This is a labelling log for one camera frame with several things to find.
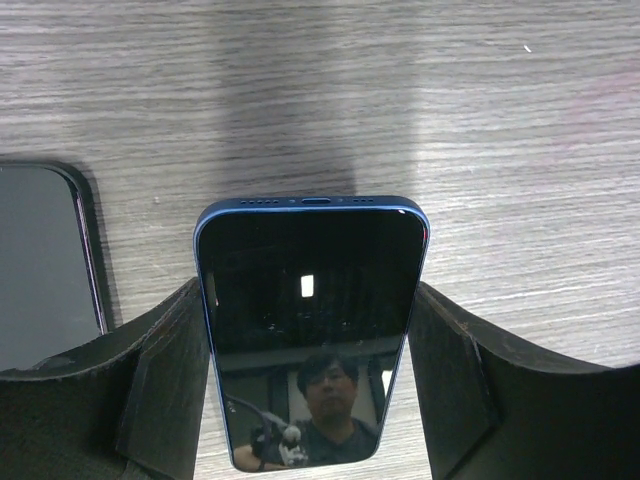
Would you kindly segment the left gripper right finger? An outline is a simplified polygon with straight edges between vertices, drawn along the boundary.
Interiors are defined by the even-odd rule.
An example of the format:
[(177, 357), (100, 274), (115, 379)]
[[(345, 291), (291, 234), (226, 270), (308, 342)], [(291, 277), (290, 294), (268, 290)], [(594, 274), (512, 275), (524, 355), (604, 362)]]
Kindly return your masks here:
[(543, 348), (417, 290), (408, 342), (436, 479), (635, 479), (639, 369)]

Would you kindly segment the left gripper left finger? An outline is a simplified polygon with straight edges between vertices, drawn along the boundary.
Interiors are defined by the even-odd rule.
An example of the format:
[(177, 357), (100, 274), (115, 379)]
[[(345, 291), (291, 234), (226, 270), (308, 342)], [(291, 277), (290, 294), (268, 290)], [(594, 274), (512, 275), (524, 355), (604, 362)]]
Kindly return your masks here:
[(2, 478), (192, 478), (209, 361), (191, 279), (106, 335), (3, 371)]

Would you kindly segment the black phone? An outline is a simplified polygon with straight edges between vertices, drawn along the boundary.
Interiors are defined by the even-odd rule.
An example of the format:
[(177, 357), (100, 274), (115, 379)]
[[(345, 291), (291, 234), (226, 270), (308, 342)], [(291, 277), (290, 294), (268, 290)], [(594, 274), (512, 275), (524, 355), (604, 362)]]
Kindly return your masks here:
[(1, 159), (1, 368), (30, 369), (113, 327), (94, 195), (75, 167)]

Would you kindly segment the dark blue phone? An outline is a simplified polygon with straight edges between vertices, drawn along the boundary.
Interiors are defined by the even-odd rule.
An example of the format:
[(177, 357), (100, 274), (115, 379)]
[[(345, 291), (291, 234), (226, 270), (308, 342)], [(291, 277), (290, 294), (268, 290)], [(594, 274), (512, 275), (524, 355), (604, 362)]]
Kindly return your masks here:
[(376, 452), (430, 240), (402, 196), (232, 198), (193, 232), (225, 435), (242, 472)]

